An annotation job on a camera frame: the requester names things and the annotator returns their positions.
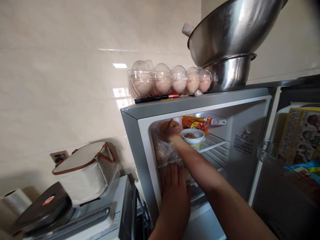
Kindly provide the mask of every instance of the orange snack bag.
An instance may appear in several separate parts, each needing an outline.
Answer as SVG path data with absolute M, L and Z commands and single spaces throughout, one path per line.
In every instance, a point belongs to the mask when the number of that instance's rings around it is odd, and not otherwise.
M 182 128 L 196 128 L 204 131 L 206 135 L 210 134 L 208 132 L 208 124 L 211 122 L 212 118 L 209 117 L 195 117 L 195 116 L 182 116 Z

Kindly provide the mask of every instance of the refrigerator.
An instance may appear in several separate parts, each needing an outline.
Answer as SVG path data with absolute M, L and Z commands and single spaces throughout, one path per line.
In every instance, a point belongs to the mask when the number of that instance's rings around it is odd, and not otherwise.
M 319 224 L 318 203 L 288 181 L 277 159 L 270 160 L 265 153 L 270 150 L 265 142 L 265 135 L 270 132 L 269 121 L 273 121 L 276 111 L 292 103 L 320 103 L 320 75 L 122 108 L 122 119 L 152 224 L 155 225 L 161 206 L 153 132 L 160 123 L 171 118 L 205 112 L 221 116 L 226 124 L 208 125 L 210 134 L 200 148 L 217 147 L 201 154 L 279 239 L 301 239 L 313 234 Z M 226 239 L 197 184 L 192 185 L 191 215 L 184 239 Z

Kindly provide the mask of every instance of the cardboard box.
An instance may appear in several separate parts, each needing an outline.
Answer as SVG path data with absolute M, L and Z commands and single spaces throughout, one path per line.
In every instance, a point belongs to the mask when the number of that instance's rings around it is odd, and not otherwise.
M 288 165 L 309 162 L 320 152 L 320 108 L 290 108 L 278 158 Z

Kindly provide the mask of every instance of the marker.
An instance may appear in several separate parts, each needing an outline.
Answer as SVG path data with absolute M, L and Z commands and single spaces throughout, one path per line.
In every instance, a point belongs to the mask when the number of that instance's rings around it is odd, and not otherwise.
M 179 94 L 170 94 L 170 95 L 162 95 L 162 96 L 155 96 L 155 97 L 146 97 L 146 98 L 139 98 L 135 99 L 134 102 L 137 103 L 143 103 L 143 102 L 153 102 L 153 101 L 159 101 L 163 99 L 168 98 L 178 98 Z

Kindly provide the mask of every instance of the wall socket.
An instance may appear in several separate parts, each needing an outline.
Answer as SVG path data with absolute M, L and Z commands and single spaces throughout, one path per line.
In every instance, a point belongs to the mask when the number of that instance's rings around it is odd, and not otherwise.
M 54 163 L 57 164 L 60 161 L 66 160 L 69 157 L 69 154 L 66 150 L 50 153 L 50 157 L 53 159 Z

